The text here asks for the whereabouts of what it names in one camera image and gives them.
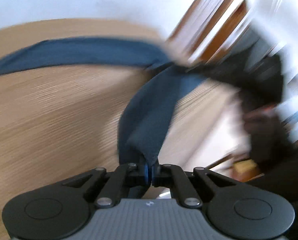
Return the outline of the person's right hand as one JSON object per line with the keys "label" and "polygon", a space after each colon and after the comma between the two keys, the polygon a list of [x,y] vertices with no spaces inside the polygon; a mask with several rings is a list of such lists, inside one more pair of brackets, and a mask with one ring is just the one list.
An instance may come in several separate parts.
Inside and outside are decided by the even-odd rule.
{"label": "person's right hand", "polygon": [[245,112],[244,129],[250,135],[250,158],[259,166],[277,165],[293,154],[293,145],[272,106]]}

